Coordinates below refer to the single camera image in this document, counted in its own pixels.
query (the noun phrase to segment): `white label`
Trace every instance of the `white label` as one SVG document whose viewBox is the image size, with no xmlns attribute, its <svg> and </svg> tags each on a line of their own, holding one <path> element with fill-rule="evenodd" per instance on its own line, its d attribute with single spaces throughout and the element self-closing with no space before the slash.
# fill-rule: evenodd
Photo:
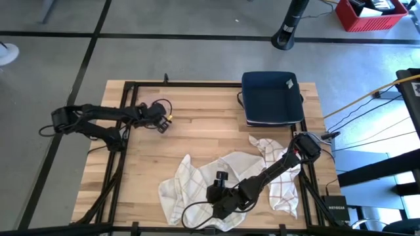
<svg viewBox="0 0 420 236">
<path fill-rule="evenodd" d="M 293 81 L 289 79 L 286 84 L 288 85 L 289 89 L 293 86 Z"/>
<path fill-rule="evenodd" d="M 413 85 L 414 94 L 420 96 L 420 83 L 411 83 Z"/>
</svg>

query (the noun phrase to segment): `electrical wire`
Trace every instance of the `electrical wire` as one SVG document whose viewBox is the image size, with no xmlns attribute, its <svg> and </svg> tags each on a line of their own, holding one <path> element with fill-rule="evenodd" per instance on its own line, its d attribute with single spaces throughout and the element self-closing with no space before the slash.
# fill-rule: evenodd
<svg viewBox="0 0 420 236">
<path fill-rule="evenodd" d="M 396 135 L 396 136 L 392 136 L 392 137 L 389 137 L 389 138 L 384 138 L 384 139 L 381 139 L 381 140 L 368 142 L 368 143 L 365 143 L 365 144 L 359 144 L 359 145 L 355 145 L 355 146 L 351 146 L 351 147 L 344 147 L 344 148 L 336 149 L 336 150 L 333 150 L 333 151 L 342 151 L 342 150 L 346 150 L 346 149 L 350 149 L 350 148 L 356 148 L 356 147 L 360 147 L 360 146 L 364 146 L 364 145 L 368 145 L 368 144 L 373 144 L 373 143 L 380 142 L 380 141 L 389 140 L 391 138 L 397 138 L 397 137 L 404 136 L 404 135 L 407 135 L 407 134 L 412 134 L 414 132 L 416 132 L 416 131 L 407 132 L 405 134 L 399 134 L 399 135 Z"/>
<path fill-rule="evenodd" d="M 323 2 L 323 3 L 325 3 L 325 4 L 327 4 L 327 5 L 329 5 L 329 6 L 331 7 L 331 10 L 330 10 L 329 12 L 324 12 L 324 13 L 321 13 L 321 14 L 319 14 L 319 15 L 317 15 L 317 16 L 304 16 L 304 17 L 301 17 L 301 19 L 318 18 L 318 17 L 320 17 L 320 16 L 323 16 L 323 15 L 329 15 L 329 14 L 333 13 L 333 11 L 334 11 L 334 6 L 333 6 L 331 3 L 336 3 L 336 2 L 334 2 L 334 1 L 330 1 L 330 0 L 320 0 L 320 1 L 321 1 L 321 2 Z"/>
<path fill-rule="evenodd" d="M 325 149 L 322 149 L 322 151 L 325 152 L 325 153 L 327 153 L 328 155 L 330 155 L 331 158 L 333 159 L 334 164 L 335 164 L 335 158 L 334 158 L 333 154 L 330 153 L 329 151 L 325 150 Z"/>
<path fill-rule="evenodd" d="M 332 184 L 333 182 L 336 182 L 337 180 L 338 180 L 338 178 L 336 178 L 335 180 L 331 181 L 330 183 L 328 183 L 328 184 L 325 186 L 325 193 L 327 194 L 327 196 L 329 196 L 329 193 L 328 193 L 328 185 L 329 185 L 329 184 Z"/>
<path fill-rule="evenodd" d="M 102 149 L 102 148 L 106 148 L 106 145 L 104 145 L 104 146 L 100 146 L 100 147 L 96 147 L 96 148 L 93 148 L 93 149 L 90 149 L 90 150 L 87 152 L 87 154 L 90 154 L 92 151 L 96 151 L 96 150 L 98 150 L 98 149 Z"/>
<path fill-rule="evenodd" d="M 385 106 L 385 105 L 387 105 L 388 103 L 390 103 L 390 102 L 394 101 L 395 99 L 397 99 L 397 98 L 399 98 L 399 97 L 401 97 L 401 95 L 399 95 L 399 96 L 397 96 L 397 97 L 395 97 L 395 98 L 393 98 L 393 99 L 389 100 L 388 102 L 385 102 L 384 104 L 381 104 L 381 105 L 379 105 L 379 106 L 376 106 L 376 107 L 374 107 L 374 108 L 370 109 L 369 111 L 367 111 L 367 112 L 365 112 L 365 113 L 363 113 L 363 114 L 361 114 L 361 115 L 359 115 L 359 116 L 356 116 L 355 118 L 351 119 L 351 120 L 350 120 L 350 121 L 348 121 L 347 123 L 345 123 L 345 124 L 341 125 L 339 128 L 336 128 L 335 130 L 333 130 L 333 131 L 331 131 L 331 132 L 335 132 L 335 131 L 339 130 L 340 128 L 345 127 L 346 125 L 348 125 L 348 124 L 349 124 L 349 123 L 351 123 L 352 121 L 354 121 L 354 120 L 356 120 L 356 119 L 358 119 L 358 118 L 360 118 L 360 117 L 362 117 L 362 116 L 366 115 L 367 113 L 369 113 L 369 112 L 371 112 L 371 111 L 373 111 L 373 110 L 375 110 L 375 109 L 380 108 L 381 106 Z"/>
<path fill-rule="evenodd" d="M 123 128 L 125 128 L 127 125 L 123 125 L 121 128 L 119 128 L 120 130 L 122 130 Z M 125 135 L 127 133 L 127 130 L 124 130 L 124 132 L 123 132 L 123 136 Z M 102 149 L 102 148 L 106 148 L 106 145 L 104 145 L 104 146 L 100 146 L 100 147 L 96 147 L 96 148 L 93 148 L 93 149 L 90 149 L 88 152 L 87 152 L 87 155 L 88 154 L 90 154 L 92 151 L 96 151 L 96 150 L 99 150 L 99 149 Z"/>
<path fill-rule="evenodd" d="M 323 140 L 321 140 L 318 135 L 314 134 L 313 132 L 305 132 L 307 134 L 310 134 L 312 137 L 316 138 L 319 142 L 323 143 L 323 144 L 327 144 L 327 145 L 331 145 L 329 142 L 325 142 Z"/>
<path fill-rule="evenodd" d="M 171 107 L 171 110 L 169 112 L 169 115 L 172 115 L 172 103 L 168 99 L 166 99 L 166 98 L 161 98 L 161 99 L 157 99 L 154 102 L 152 102 L 152 105 L 155 104 L 158 101 L 166 101 L 169 104 L 169 106 Z"/>
<path fill-rule="evenodd" d="M 407 78 L 404 78 L 404 79 L 399 79 L 399 80 L 393 81 L 393 82 L 391 82 L 389 84 L 386 84 L 384 86 L 381 86 L 381 87 L 373 90 L 372 92 L 369 92 L 368 94 L 362 96 L 361 98 L 355 100 L 354 102 L 351 102 L 351 103 L 345 105 L 344 107 L 338 109 L 337 111 L 331 112 L 330 114 L 324 116 L 324 119 L 326 119 L 326 118 L 328 118 L 328 117 L 330 117 L 332 115 L 335 115 L 336 113 L 339 113 L 340 111 L 343 111 L 344 109 L 348 108 L 349 106 L 351 106 L 351 105 L 353 105 L 353 104 L 355 104 L 357 102 L 360 102 L 360 100 L 363 100 L 364 98 L 367 98 L 368 96 L 371 96 L 372 94 L 374 94 L 376 92 L 379 92 L 381 89 L 385 89 L 385 88 L 387 88 L 389 86 L 393 86 L 393 85 L 396 85 L 396 84 L 399 84 L 399 83 L 403 83 L 403 82 L 406 82 L 406 81 L 412 81 L 412 80 L 418 79 L 418 78 L 420 78 L 420 75 L 414 75 L 414 76 L 410 76 L 410 77 L 407 77 Z"/>
<path fill-rule="evenodd" d="M 53 136 L 55 136 L 56 135 L 56 132 L 54 132 L 54 134 L 43 134 L 42 133 L 42 130 L 45 130 L 46 128 L 50 128 L 50 127 L 53 127 L 54 125 L 45 125 L 44 127 L 42 127 L 42 128 L 40 128 L 39 130 L 38 130 L 38 134 L 40 135 L 40 136 L 42 136 L 42 137 L 53 137 Z"/>
<path fill-rule="evenodd" d="M 384 131 L 386 131 L 386 130 L 388 130 L 388 129 L 390 129 L 390 128 L 392 128 L 392 127 L 396 126 L 396 125 L 398 125 L 399 123 L 401 123 L 401 122 L 403 122 L 403 121 L 405 121 L 406 119 L 409 119 L 409 118 L 410 118 L 410 117 L 406 117 L 405 119 L 402 119 L 401 121 L 399 121 L 399 122 L 397 122 L 397 123 L 395 123 L 395 124 L 393 124 L 393 125 L 391 125 L 391 126 L 389 126 L 389 127 L 387 127 L 387 128 L 384 128 L 383 130 L 381 130 L 381 131 L 377 132 L 376 134 L 374 134 L 374 135 L 372 135 L 372 136 L 369 136 L 368 138 L 364 138 L 364 139 L 362 139 L 362 140 L 359 140 L 359 141 L 356 141 L 356 142 L 353 142 L 353 143 L 349 143 L 348 145 L 351 145 L 351 144 L 356 144 L 356 143 L 358 143 L 358 142 L 362 142 L 362 141 L 368 140 L 368 139 L 370 139 L 370 138 L 373 138 L 373 137 L 375 137 L 376 135 L 378 135 L 378 134 L 380 134 L 380 133 L 382 133 L 382 132 L 384 132 Z"/>
<path fill-rule="evenodd" d="M 388 90 L 390 90 L 393 86 L 389 87 L 387 90 L 381 92 L 379 95 L 381 95 L 384 92 L 388 92 Z M 349 118 L 354 112 L 358 111 L 360 108 L 368 105 L 370 102 L 372 102 L 374 99 L 376 99 L 375 97 L 372 98 L 371 100 L 367 101 L 365 104 L 361 105 L 360 107 L 358 107 L 357 109 L 355 109 L 354 111 L 350 112 L 346 117 L 342 118 L 341 121 L 339 121 L 337 124 L 333 125 L 332 127 L 330 127 L 327 132 L 329 132 L 329 130 L 331 130 L 332 128 L 336 127 L 337 125 L 339 125 L 339 123 L 343 122 L 345 119 Z"/>
<path fill-rule="evenodd" d="M 192 203 L 192 204 L 189 204 L 183 211 L 182 211 L 182 215 L 181 215 L 181 224 L 182 224 L 182 226 L 184 226 L 184 228 L 186 228 L 186 229 L 190 229 L 190 230 L 195 230 L 195 229 L 198 229 L 199 227 L 201 227 L 203 224 L 205 224 L 205 223 L 207 223 L 209 220 L 211 220 L 212 218 L 213 218 L 213 216 L 210 216 L 210 217 L 208 217 L 208 219 L 206 219 L 205 221 L 203 221 L 202 223 L 200 223 L 198 226 L 195 226 L 195 227 L 187 227 L 186 225 L 185 225 L 185 223 L 184 223 L 184 214 L 185 214 L 185 212 L 186 212 L 186 210 L 188 209 L 188 208 L 190 208 L 190 207 L 192 207 L 192 206 L 194 206 L 194 205 L 198 205 L 198 204 L 205 204 L 205 203 L 208 203 L 208 204 L 210 204 L 209 202 L 207 202 L 207 201 L 200 201 L 200 202 L 196 202 L 196 203 Z"/>
</svg>

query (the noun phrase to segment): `cloth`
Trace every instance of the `cloth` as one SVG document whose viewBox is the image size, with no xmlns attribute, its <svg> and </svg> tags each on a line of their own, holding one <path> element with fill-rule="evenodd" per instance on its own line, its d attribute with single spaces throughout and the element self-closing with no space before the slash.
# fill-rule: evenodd
<svg viewBox="0 0 420 236">
<path fill-rule="evenodd" d="M 268 138 L 257 140 L 250 136 L 249 141 L 264 156 L 267 168 L 280 160 L 287 151 L 287 148 Z M 284 210 L 297 218 L 296 208 L 299 203 L 299 197 L 297 196 L 297 190 L 293 180 L 300 171 L 301 165 L 289 168 L 269 183 L 268 188 L 270 189 L 270 194 L 268 200 L 273 210 Z"/>
<path fill-rule="evenodd" d="M 234 187 L 244 178 L 258 175 L 274 161 L 282 158 L 285 153 L 285 149 L 276 141 L 256 140 L 251 136 L 249 141 L 259 149 L 266 160 L 236 151 L 205 166 L 195 168 L 191 165 L 191 156 L 184 157 L 175 177 L 160 183 L 158 189 L 162 209 L 170 226 L 180 223 L 182 212 L 188 205 L 206 201 L 207 186 L 213 184 L 217 171 L 227 172 L 228 180 L 225 181 L 225 186 Z M 269 184 L 270 206 L 274 210 L 284 210 L 296 217 L 298 198 L 293 178 L 299 171 L 300 165 L 284 172 Z M 211 217 L 212 212 L 213 209 L 208 203 L 191 206 L 184 214 L 184 223 L 187 227 L 196 227 Z M 224 220 L 212 218 L 198 229 L 213 226 L 228 231 L 239 225 L 245 219 L 245 215 L 232 213 Z"/>
</svg>

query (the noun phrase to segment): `black clamp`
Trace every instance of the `black clamp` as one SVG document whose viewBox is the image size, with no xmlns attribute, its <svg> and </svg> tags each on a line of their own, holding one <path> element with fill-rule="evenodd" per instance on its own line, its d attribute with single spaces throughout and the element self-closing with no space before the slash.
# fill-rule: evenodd
<svg viewBox="0 0 420 236">
<path fill-rule="evenodd" d="M 168 82 L 169 82 L 169 77 L 168 77 L 168 74 L 165 73 L 165 75 L 163 76 L 163 84 L 167 85 Z"/>
<path fill-rule="evenodd" d="M 280 224 L 278 227 L 280 228 L 280 236 L 287 236 L 286 225 Z"/>
<path fill-rule="evenodd" d="M 131 234 L 130 236 L 140 236 L 141 232 L 138 230 L 138 222 L 133 222 L 131 224 Z"/>
</svg>

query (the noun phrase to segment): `blue bowl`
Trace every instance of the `blue bowl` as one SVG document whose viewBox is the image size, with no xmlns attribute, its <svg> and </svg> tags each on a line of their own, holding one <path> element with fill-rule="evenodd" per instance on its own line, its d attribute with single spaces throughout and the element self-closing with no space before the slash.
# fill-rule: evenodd
<svg viewBox="0 0 420 236">
<path fill-rule="evenodd" d="M 292 125 L 304 119 L 303 97 L 294 73 L 244 73 L 242 96 L 247 124 L 250 126 L 279 127 Z"/>
</svg>

